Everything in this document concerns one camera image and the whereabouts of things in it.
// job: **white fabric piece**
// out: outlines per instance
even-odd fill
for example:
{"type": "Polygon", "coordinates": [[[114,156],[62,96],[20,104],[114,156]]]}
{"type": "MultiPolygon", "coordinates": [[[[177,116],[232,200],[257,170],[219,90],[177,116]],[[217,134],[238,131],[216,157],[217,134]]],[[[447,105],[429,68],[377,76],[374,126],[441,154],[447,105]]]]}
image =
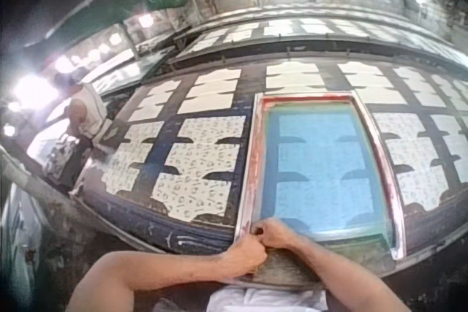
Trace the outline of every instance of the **white fabric piece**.
{"type": "Polygon", "coordinates": [[[227,286],[213,295],[207,312],[316,312],[327,309],[325,293],[241,289],[227,286]]]}

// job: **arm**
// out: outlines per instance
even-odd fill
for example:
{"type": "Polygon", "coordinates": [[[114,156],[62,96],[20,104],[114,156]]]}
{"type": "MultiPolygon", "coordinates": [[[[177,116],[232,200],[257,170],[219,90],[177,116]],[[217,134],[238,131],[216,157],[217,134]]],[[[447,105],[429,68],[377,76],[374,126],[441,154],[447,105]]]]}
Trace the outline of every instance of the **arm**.
{"type": "Polygon", "coordinates": [[[79,137],[81,134],[79,127],[86,120],[86,115],[88,114],[86,105],[80,100],[73,99],[70,102],[66,114],[70,121],[67,134],[70,134],[74,137],[79,137]]]}
{"type": "Polygon", "coordinates": [[[265,246],[287,248],[301,258],[351,311],[409,311],[380,278],[346,257],[295,234],[280,220],[269,218],[253,229],[261,233],[258,237],[265,246]]]}
{"type": "Polygon", "coordinates": [[[213,256],[113,252],[86,273],[73,292],[67,312],[133,311],[137,290],[234,278],[254,270],[265,259],[265,248],[253,235],[213,256]]]}

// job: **window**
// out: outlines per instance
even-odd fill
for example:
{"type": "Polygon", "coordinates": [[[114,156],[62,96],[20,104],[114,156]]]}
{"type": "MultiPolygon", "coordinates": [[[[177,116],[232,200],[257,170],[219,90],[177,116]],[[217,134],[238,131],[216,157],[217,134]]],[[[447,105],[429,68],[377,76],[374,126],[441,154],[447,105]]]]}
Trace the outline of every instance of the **window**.
{"type": "Polygon", "coordinates": [[[357,94],[259,94],[254,115],[236,237],[274,216],[319,242],[405,255],[389,160],[357,94]]]}

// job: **hand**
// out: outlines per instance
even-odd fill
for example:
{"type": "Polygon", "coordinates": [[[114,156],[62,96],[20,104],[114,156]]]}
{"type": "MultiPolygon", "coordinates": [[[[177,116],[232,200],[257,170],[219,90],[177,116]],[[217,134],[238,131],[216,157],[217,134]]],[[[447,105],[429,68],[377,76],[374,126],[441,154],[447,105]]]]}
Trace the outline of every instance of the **hand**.
{"type": "Polygon", "coordinates": [[[254,235],[246,234],[221,254],[221,258],[224,276],[239,277],[255,272],[266,260],[265,246],[254,235]]]}
{"type": "Polygon", "coordinates": [[[299,236],[280,219],[267,218],[252,227],[260,242],[270,248],[291,248],[299,236]]]}

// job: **metal frame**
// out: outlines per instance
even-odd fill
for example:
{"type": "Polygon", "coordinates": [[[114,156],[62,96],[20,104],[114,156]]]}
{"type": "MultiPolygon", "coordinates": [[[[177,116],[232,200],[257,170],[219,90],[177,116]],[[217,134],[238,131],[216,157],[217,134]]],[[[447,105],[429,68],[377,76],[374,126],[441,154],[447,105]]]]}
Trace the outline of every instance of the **metal frame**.
{"type": "MultiPolygon", "coordinates": [[[[390,161],[386,156],[385,149],[380,139],[380,134],[366,106],[353,92],[324,92],[311,94],[256,94],[252,126],[250,131],[250,143],[247,154],[244,184],[241,194],[241,203],[238,211],[238,220],[235,227],[235,240],[250,231],[252,221],[259,218],[255,213],[260,208],[262,199],[262,186],[259,179],[263,179],[262,173],[265,164],[265,112],[271,104],[281,102],[343,102],[351,104],[361,120],[366,133],[377,169],[380,175],[382,190],[387,202],[390,219],[393,227],[393,245],[390,249],[393,259],[399,260],[406,256],[406,238],[404,232],[404,216],[396,180],[391,168],[390,161]]],[[[364,233],[363,228],[343,229],[322,233],[317,239],[319,241],[349,239],[358,237],[364,233]]]]}

